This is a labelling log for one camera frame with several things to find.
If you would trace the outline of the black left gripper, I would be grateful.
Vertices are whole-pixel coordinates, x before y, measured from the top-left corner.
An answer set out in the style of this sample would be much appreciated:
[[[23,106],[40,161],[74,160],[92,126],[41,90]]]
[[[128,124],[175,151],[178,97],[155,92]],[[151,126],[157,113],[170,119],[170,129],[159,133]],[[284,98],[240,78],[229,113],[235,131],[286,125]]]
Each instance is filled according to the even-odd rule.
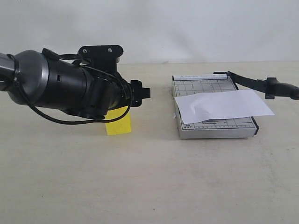
[[[108,111],[122,107],[139,107],[142,99],[151,97],[151,89],[139,80],[127,82],[119,72],[93,72],[93,116],[104,117]]]

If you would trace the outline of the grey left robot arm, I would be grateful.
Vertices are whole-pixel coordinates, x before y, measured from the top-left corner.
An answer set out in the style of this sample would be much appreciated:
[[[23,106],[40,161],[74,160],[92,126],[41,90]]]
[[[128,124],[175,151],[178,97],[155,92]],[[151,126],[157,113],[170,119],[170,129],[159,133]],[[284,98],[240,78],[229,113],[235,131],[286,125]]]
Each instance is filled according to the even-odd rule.
[[[19,105],[57,109],[103,120],[108,111],[139,107],[150,89],[126,81],[117,70],[119,46],[85,46],[76,54],[26,50],[0,56],[0,89]]]

